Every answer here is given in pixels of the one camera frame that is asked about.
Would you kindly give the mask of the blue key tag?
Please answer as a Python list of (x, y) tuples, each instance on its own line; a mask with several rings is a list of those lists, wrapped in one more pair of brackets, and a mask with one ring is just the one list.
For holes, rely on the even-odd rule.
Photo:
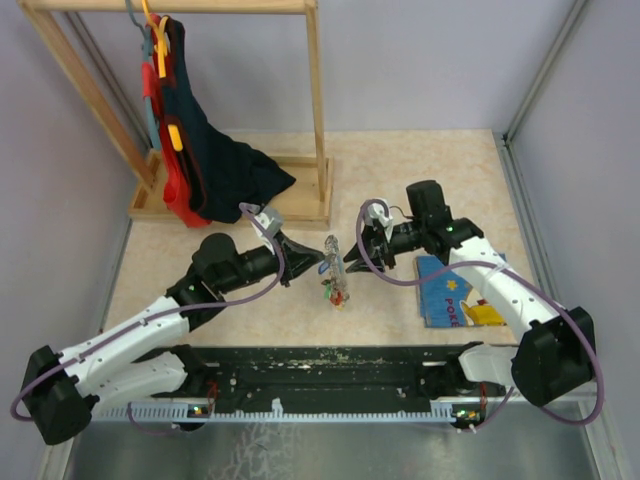
[(330, 263), (325, 260), (323, 262), (321, 262), (318, 266), (318, 273), (320, 275), (324, 274), (328, 269), (330, 268)]

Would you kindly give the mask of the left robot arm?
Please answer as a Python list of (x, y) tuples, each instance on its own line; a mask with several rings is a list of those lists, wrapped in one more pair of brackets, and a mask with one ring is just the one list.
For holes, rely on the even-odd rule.
[(186, 347), (148, 361), (143, 355), (203, 326), (229, 307), (224, 296), (266, 277), (287, 286), (324, 258), (284, 233), (240, 253), (223, 233), (207, 236), (186, 274), (144, 311), (59, 352), (45, 345), (28, 359), (18, 396), (48, 446), (84, 430), (94, 414), (137, 397), (181, 391), (194, 397), (208, 373)]

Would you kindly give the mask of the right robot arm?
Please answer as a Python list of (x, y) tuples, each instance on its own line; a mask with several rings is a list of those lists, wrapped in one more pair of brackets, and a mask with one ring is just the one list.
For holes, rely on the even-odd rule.
[(502, 317), (517, 344), (476, 344), (465, 349), (446, 372), (448, 387), (470, 395), (482, 382), (516, 388), (536, 407), (593, 381), (603, 401), (594, 322), (581, 307), (567, 310), (524, 280), (467, 218), (454, 218), (434, 180), (406, 189), (411, 217), (397, 224), (382, 199), (361, 206), (356, 244), (346, 262), (378, 275), (395, 266), (398, 255), (424, 250), (476, 289)]

